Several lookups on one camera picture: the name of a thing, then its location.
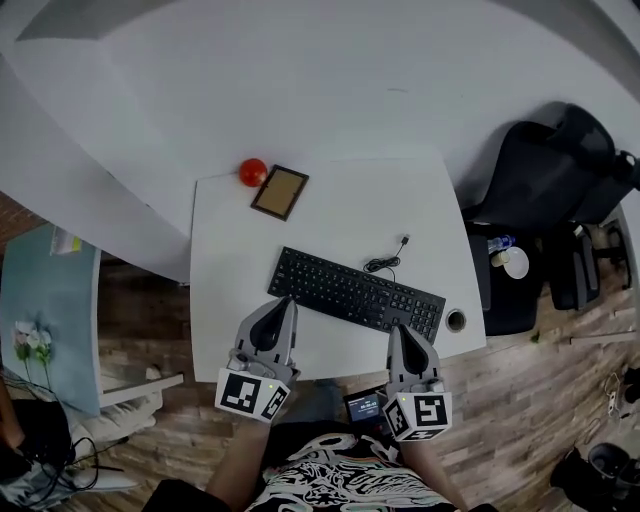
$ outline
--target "human arm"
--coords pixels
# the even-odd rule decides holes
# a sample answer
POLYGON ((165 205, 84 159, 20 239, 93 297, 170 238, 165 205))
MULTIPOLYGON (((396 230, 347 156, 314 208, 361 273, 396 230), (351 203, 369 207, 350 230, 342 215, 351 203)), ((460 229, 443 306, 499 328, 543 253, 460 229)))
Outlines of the human arm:
POLYGON ((401 442, 400 452, 405 465, 415 471, 431 490, 440 494, 462 512, 468 512, 469 508, 462 494, 449 479, 429 441, 401 442))
POLYGON ((271 425, 243 420, 206 491, 232 512, 245 510, 253 498, 271 425))
POLYGON ((12 450, 17 449, 24 441, 24 432, 18 423, 11 397, 2 377, 0 377, 0 438, 12 450))

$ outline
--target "small display screen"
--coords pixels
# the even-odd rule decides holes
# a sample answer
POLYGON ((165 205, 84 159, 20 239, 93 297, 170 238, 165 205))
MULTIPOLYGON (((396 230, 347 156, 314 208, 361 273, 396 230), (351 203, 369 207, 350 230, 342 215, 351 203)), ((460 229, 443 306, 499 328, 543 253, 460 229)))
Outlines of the small display screen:
POLYGON ((362 421, 378 416, 380 407, 378 405, 378 396, 375 393, 356 398, 348 402, 349 416, 351 421, 362 421))

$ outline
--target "white table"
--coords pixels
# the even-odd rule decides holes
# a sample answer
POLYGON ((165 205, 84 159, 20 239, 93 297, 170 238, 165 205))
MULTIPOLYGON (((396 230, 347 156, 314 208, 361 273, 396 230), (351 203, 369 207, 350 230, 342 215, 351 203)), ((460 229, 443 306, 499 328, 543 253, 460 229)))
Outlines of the white table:
MULTIPOLYGON (((480 295, 456 196, 435 149, 420 159, 314 162, 289 220, 249 207, 257 190, 235 175, 198 182, 191 255, 191 329, 195 376, 215 382, 228 361, 241 320, 273 297, 266 290, 283 246, 360 269, 395 254, 411 235, 395 269, 397 281, 446 298, 435 347, 440 357, 486 344, 480 295), (466 327, 445 326, 460 309, 466 327)), ((381 277, 391 278, 389 271, 381 277)), ((293 359, 301 378, 385 368, 388 335, 299 309, 293 359)))

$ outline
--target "red apple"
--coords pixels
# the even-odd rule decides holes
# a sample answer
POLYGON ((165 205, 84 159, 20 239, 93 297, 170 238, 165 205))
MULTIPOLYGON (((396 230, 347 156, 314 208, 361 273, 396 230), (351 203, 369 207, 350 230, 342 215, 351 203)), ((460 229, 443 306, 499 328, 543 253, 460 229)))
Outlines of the red apple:
POLYGON ((242 162, 238 175, 247 187, 259 187, 267 179, 267 166, 262 160, 250 158, 242 162))

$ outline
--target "white bowl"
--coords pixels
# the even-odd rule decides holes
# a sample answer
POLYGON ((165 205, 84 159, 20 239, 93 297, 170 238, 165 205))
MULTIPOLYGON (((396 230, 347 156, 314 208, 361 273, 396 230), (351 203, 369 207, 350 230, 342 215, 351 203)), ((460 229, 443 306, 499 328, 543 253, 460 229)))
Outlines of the white bowl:
POLYGON ((529 272, 529 257, 520 247, 507 249, 509 261, 504 264, 504 270, 513 279, 522 279, 529 272))

